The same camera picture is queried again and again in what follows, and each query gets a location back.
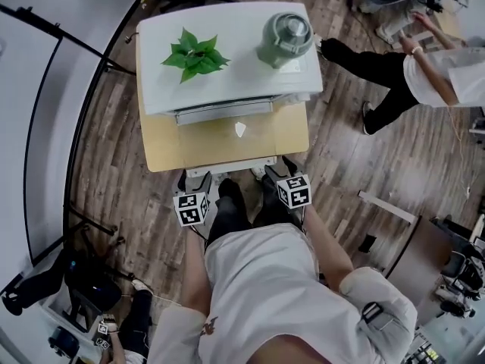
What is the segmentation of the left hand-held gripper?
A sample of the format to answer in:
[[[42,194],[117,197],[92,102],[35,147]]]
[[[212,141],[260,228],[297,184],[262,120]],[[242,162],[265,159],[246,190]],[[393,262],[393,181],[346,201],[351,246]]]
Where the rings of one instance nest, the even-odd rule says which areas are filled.
[[[202,182],[194,190],[186,186],[186,169],[183,169],[179,180],[174,184],[174,211],[181,227],[205,224],[210,209],[209,193],[212,174],[207,171]]]

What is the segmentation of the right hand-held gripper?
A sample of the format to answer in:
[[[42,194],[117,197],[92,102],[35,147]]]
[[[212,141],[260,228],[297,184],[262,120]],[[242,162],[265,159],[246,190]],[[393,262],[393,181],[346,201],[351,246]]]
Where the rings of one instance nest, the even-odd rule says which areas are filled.
[[[291,210],[311,204],[311,185],[305,169],[298,161],[282,156],[289,177],[278,174],[273,165],[265,165],[264,172],[275,185],[278,199]]]

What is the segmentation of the person's right forearm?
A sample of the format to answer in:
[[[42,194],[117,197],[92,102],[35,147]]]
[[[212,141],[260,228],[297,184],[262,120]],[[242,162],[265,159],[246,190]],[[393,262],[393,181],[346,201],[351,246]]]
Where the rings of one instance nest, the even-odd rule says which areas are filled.
[[[330,234],[313,205],[305,207],[302,227],[311,243],[320,272],[324,275],[327,286],[317,283],[320,296],[339,298],[340,302],[349,303],[340,292],[340,284],[354,271],[349,255],[339,242]]]

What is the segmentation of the person's left forearm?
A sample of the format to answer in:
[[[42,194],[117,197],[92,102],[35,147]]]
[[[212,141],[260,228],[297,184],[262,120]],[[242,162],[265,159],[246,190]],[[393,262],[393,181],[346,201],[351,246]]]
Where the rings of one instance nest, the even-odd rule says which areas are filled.
[[[211,295],[202,238],[193,231],[187,231],[180,304],[208,316]]]

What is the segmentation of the white oven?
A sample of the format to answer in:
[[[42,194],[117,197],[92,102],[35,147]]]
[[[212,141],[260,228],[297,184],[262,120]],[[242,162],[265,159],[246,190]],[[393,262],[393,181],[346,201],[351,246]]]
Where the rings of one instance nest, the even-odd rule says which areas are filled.
[[[258,59],[256,49],[265,23],[273,15],[286,12],[308,16],[302,3],[239,2],[190,8],[140,21],[136,28],[137,77],[145,113],[173,115],[185,108],[218,102],[321,92],[315,48],[280,69]],[[184,30],[200,41],[216,38],[215,48],[228,59],[228,65],[181,82],[181,69],[162,62]]]

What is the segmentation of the white keyboard tray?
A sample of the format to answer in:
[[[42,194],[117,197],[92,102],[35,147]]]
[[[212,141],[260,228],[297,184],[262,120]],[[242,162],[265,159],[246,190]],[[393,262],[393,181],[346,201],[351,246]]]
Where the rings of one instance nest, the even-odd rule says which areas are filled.
[[[186,174],[187,177],[195,178],[204,176],[208,171],[212,174],[223,174],[234,171],[248,170],[256,167],[264,167],[265,165],[275,165],[276,163],[276,156],[252,158],[242,161],[226,162],[220,164],[205,165],[196,168],[189,168],[186,170]]]

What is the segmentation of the person's dark trousers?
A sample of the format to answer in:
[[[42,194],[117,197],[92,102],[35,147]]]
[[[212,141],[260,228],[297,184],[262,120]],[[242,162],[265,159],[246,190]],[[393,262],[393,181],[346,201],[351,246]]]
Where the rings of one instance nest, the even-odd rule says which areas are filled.
[[[220,198],[216,202],[217,214],[212,223],[206,247],[226,234],[272,224],[287,223],[295,225],[298,229],[302,228],[301,221],[279,200],[276,186],[267,175],[261,180],[261,188],[262,207],[251,223],[239,184],[230,178],[221,182],[218,187]]]

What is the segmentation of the square wooden table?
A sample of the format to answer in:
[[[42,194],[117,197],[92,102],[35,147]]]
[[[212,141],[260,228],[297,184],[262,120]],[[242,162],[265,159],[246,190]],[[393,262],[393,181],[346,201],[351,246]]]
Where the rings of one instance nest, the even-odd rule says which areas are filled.
[[[175,117],[147,115],[137,90],[147,167],[151,172],[305,152],[309,147],[304,102],[274,104],[266,114],[177,125]]]

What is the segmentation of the person's white shirt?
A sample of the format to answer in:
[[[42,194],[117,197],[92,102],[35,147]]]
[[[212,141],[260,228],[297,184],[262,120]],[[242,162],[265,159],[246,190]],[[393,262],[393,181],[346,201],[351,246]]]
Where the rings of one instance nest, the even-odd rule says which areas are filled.
[[[378,271],[357,268],[337,290],[318,279],[307,237],[292,224],[233,232],[205,254],[207,315],[166,308],[148,364],[247,364],[277,336],[295,337],[330,364],[400,364],[417,311]]]

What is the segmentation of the white metal beam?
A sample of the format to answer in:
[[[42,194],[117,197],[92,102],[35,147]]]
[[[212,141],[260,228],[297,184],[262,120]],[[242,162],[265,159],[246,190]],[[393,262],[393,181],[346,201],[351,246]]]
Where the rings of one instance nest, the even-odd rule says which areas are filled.
[[[415,224],[418,220],[418,218],[412,213],[409,213],[397,206],[394,206],[386,201],[383,201],[382,199],[379,199],[376,196],[371,195],[370,193],[366,193],[365,191],[360,190],[358,192],[358,196],[365,202],[368,202],[389,213],[392,213],[393,215],[401,218],[402,220],[408,222],[409,224]]]

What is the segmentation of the small green potted plant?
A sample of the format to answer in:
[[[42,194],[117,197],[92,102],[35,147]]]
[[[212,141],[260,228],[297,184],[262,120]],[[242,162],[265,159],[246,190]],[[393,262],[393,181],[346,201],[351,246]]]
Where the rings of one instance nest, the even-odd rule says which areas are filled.
[[[222,71],[231,60],[225,58],[216,49],[216,45],[217,35],[199,41],[184,27],[178,43],[171,43],[171,53],[161,62],[161,65],[181,70],[180,83],[185,83],[197,75]]]

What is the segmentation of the green shaker bottle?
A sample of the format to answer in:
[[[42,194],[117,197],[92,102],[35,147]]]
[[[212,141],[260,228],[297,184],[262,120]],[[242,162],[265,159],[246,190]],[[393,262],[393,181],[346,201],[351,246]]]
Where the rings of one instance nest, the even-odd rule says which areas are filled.
[[[260,61],[279,69],[302,57],[313,44],[308,20],[294,12],[283,12],[270,17],[264,25],[256,53]]]

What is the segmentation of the black framed whiteboard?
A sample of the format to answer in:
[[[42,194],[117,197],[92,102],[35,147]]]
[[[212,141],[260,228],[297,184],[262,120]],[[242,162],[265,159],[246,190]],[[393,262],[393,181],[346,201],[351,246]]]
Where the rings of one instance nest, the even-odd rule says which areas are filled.
[[[139,0],[0,0],[0,286],[63,233],[105,58]]]

